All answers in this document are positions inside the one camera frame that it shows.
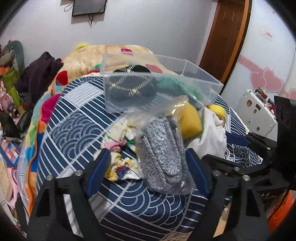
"brown door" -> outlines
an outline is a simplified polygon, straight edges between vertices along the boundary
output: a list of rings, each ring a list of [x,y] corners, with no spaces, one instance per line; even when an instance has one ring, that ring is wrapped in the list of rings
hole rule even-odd
[[[225,82],[231,70],[235,56],[240,51],[247,16],[248,0],[219,0],[209,39],[200,62],[200,67]]]

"striped pattern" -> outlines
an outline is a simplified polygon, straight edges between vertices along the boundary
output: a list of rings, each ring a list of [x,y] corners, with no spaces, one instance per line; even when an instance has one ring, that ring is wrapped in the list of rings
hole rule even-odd
[[[83,77],[70,83],[61,94],[42,140],[37,169],[37,191],[48,174],[66,177],[84,169],[100,149],[106,130],[120,116],[105,110],[102,77]],[[77,94],[92,95],[76,101]],[[164,99],[159,96],[156,103]],[[223,106],[228,115],[227,129],[244,134],[246,129],[236,115],[218,97],[216,104]],[[248,148],[228,145],[230,158],[246,166],[258,164],[260,158]],[[123,158],[135,158],[128,148]],[[142,180],[111,182],[104,179],[100,190],[90,198],[91,207],[102,230],[110,240],[161,240],[194,229],[208,200],[198,190],[191,195],[178,196],[152,193]],[[65,204],[71,227],[81,235],[70,197]]]

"metal bolt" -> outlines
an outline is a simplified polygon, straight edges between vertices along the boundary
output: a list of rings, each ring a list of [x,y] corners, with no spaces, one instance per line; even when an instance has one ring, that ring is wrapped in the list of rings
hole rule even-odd
[[[83,170],[77,170],[76,172],[75,172],[75,176],[81,176],[83,174]]]
[[[46,181],[51,181],[52,179],[54,178],[54,176],[53,175],[48,175],[48,176],[46,176]]]
[[[248,175],[243,175],[242,178],[245,180],[245,181],[250,181],[251,178],[248,176]]]
[[[213,171],[213,175],[218,177],[221,175],[221,172],[219,170],[215,170],[215,171]]]

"white garment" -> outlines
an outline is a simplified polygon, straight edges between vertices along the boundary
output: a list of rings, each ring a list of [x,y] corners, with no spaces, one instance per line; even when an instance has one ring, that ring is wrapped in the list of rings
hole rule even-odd
[[[208,108],[201,109],[198,114],[204,130],[187,148],[192,148],[200,159],[206,154],[223,158],[227,146],[223,120]]]

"clear plastic box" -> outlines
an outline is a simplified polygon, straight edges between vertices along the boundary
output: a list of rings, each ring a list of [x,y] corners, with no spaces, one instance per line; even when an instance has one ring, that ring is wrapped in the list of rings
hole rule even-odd
[[[137,65],[150,72],[114,72]],[[156,54],[106,52],[101,75],[109,113],[147,109],[184,94],[192,105],[200,107],[200,103],[212,104],[223,87],[188,60]]]

